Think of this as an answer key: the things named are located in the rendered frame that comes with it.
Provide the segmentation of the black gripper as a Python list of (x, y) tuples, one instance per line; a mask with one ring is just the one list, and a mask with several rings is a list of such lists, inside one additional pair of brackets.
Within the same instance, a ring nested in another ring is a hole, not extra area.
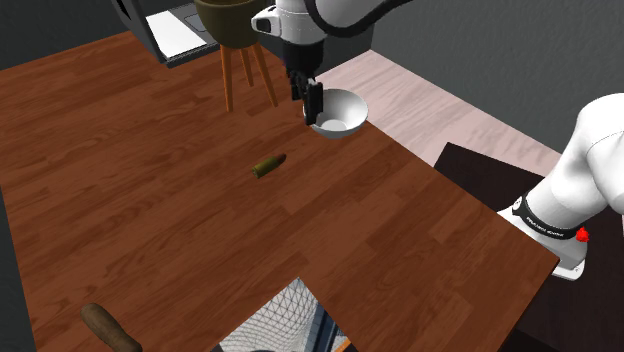
[(283, 42), (283, 60), (291, 85), (293, 101), (304, 100), (305, 124), (314, 125), (323, 111), (323, 85), (306, 78), (315, 78), (323, 62), (324, 41), (313, 44)]

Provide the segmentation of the white bowl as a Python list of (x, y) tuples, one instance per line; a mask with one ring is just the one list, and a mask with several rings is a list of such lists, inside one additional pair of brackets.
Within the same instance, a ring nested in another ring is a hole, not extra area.
[(367, 103), (357, 94), (344, 89), (324, 89), (323, 111), (309, 127), (328, 139), (340, 139), (358, 131), (368, 112)]

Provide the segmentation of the olive green cylinder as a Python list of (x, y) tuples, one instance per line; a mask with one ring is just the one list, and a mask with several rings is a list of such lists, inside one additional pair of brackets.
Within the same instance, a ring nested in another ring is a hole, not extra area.
[(256, 164), (252, 168), (252, 173), (256, 178), (262, 178), (263, 176), (278, 168), (281, 164), (285, 162), (285, 160), (285, 154), (278, 154), (276, 156), (268, 157), (267, 159)]

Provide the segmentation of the olive chair with orange legs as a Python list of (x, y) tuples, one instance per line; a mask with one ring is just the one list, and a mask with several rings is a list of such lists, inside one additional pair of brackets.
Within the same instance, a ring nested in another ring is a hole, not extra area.
[(253, 51), (269, 101), (274, 107), (278, 100), (264, 58), (258, 33), (252, 29), (251, 19), (265, 8), (265, 0), (193, 0), (200, 21), (219, 45), (226, 111), (233, 111), (233, 86), (231, 55), (235, 50), (240, 56), (248, 85), (254, 85), (247, 50)]

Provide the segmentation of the dark grey cabinet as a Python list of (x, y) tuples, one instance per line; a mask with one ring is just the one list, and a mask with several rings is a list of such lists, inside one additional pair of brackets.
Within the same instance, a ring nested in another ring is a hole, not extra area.
[(123, 24), (168, 68), (219, 50), (193, 2), (146, 16), (139, 0), (110, 0)]

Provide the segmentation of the dark robot stand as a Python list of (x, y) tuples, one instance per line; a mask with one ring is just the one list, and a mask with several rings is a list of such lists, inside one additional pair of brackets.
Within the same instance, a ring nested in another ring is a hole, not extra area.
[[(540, 175), (447, 143), (434, 168), (493, 210)], [(591, 218), (586, 265), (575, 281), (545, 280), (499, 352), (624, 352), (624, 226), (611, 208)]]

